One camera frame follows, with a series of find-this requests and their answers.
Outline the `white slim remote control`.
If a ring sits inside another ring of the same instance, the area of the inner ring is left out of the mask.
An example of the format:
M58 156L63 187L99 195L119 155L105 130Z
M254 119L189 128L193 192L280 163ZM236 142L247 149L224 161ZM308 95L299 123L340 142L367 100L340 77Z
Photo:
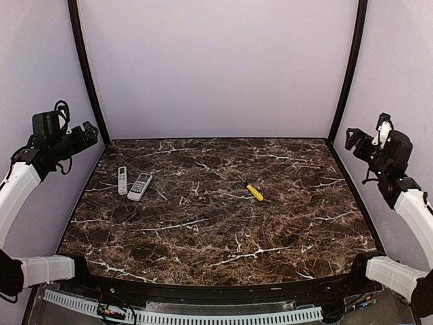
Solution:
M118 194L120 196L127 195L128 181L127 181L127 167L122 166L118 168Z

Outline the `yellow handled screwdriver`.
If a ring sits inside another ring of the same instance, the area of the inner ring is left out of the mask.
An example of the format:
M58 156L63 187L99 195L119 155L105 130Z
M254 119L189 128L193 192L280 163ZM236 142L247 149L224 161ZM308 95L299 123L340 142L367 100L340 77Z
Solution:
M254 188L251 183L247 182L240 175L238 177L244 184L244 187L253 195L253 197L255 197L255 199L260 202L264 200L264 196L256 188Z

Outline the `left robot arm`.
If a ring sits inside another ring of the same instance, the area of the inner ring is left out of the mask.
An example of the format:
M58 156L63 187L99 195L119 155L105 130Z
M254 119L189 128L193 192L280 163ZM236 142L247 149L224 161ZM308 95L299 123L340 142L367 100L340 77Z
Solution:
M98 130L90 122L74 127L51 139L33 135L26 147L12 156L12 165L1 182L1 248L6 244L11 227L28 197L55 172L62 160L97 143ZM68 280L81 295L95 290L95 279L88 275L81 256L10 257L1 250L1 298L16 303L23 289L58 280Z

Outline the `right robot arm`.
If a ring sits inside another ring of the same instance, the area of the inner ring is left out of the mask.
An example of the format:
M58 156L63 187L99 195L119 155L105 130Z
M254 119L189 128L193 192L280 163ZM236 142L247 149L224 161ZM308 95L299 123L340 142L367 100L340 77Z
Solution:
M373 138L349 128L345 148L368 163L384 200L409 226L432 268L432 205L428 193L405 173L413 149L409 137L389 129L385 136ZM419 317L432 315L432 270L420 271L385 255L362 261L363 265L346 277L350 293L359 294L371 281L378 282L403 296Z

